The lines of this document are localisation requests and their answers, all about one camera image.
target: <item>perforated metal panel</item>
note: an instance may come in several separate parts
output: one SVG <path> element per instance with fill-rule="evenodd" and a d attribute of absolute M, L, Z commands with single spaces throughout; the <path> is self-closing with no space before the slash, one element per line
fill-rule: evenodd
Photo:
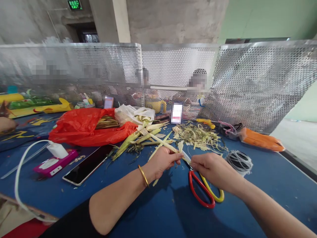
<path fill-rule="evenodd" d="M 198 100 L 203 104 L 209 92 L 211 69 L 218 50 L 216 44 L 142 45 L 143 69 L 148 70 L 148 84 L 152 86 L 145 90 L 146 106 L 157 101 L 154 97 L 157 94 L 167 103 L 167 113 L 171 113 L 173 102 L 183 103 L 183 118 L 196 119 L 199 112 L 205 111 Z M 192 88 L 192 81 L 197 78 L 204 78 L 205 85 Z"/>
<path fill-rule="evenodd" d="M 143 67 L 149 71 L 149 84 L 187 87 L 197 69 L 210 76 L 218 49 L 216 44 L 142 45 Z"/>
<path fill-rule="evenodd" d="M 181 102 L 184 119 L 242 122 L 271 133 L 317 79 L 316 48 L 317 41 L 3 45 L 0 87 L 72 102 L 85 92 L 98 107 L 108 95 L 115 106 L 160 113 L 165 103 L 170 113 L 172 103 Z"/>
<path fill-rule="evenodd" d="M 142 69 L 139 44 L 56 44 L 0 46 L 1 84 L 32 88 L 51 99 L 80 100 L 87 93 L 98 107 L 105 95 L 115 104 L 143 106 L 131 98 Z"/>
<path fill-rule="evenodd" d="M 317 41 L 221 46 L 210 118 L 271 133 L 317 79 Z"/>

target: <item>phone charger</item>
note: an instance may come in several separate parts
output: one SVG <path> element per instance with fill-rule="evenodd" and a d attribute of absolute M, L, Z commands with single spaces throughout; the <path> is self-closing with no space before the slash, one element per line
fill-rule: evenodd
<path fill-rule="evenodd" d="M 74 149 L 67 149 L 68 155 L 63 158 L 52 157 L 33 170 L 37 173 L 43 174 L 45 177 L 53 177 L 58 171 L 66 167 L 72 160 L 78 156 L 78 152 Z"/>

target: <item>hand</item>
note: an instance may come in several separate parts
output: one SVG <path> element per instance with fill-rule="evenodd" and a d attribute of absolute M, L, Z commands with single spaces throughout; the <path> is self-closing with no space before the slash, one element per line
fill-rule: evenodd
<path fill-rule="evenodd" d="M 219 189 L 235 194 L 245 179 L 227 161 L 215 153 L 194 155 L 191 167 Z"/>
<path fill-rule="evenodd" d="M 148 182 L 151 183 L 153 180 L 159 179 L 166 169 L 174 166 L 175 161 L 176 164 L 180 165 L 183 156 L 183 154 L 174 153 L 165 146 L 160 147 L 149 162 L 142 167 Z"/>
<path fill-rule="evenodd" d="M 7 117 L 0 117 L 0 132 L 15 129 L 17 124 L 14 120 Z"/>

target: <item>gold bracelet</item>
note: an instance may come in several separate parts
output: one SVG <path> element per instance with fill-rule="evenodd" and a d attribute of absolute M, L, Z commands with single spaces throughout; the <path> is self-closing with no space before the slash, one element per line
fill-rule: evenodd
<path fill-rule="evenodd" d="M 148 183 L 148 181 L 147 181 L 147 179 L 146 179 L 146 177 L 145 177 L 145 175 L 144 175 L 144 173 L 143 173 L 143 171 L 142 171 L 140 165 L 139 165 L 139 169 L 140 169 L 140 171 L 141 171 L 141 173 L 142 173 L 142 175 L 143 175 L 143 177 L 144 177 L 144 179 L 145 179 L 145 181 L 146 181 L 146 184 L 148 185 L 148 187 L 150 187 L 150 186 L 149 186 L 149 183 Z"/>

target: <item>white charger adapter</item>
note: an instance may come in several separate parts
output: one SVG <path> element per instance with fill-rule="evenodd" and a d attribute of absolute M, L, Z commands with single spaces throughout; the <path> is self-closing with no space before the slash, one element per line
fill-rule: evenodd
<path fill-rule="evenodd" d="M 53 156 L 56 158 L 63 159 L 68 155 L 68 152 L 65 150 L 65 148 L 58 143 L 50 143 L 50 145 L 47 147 L 47 149 L 52 153 Z"/>

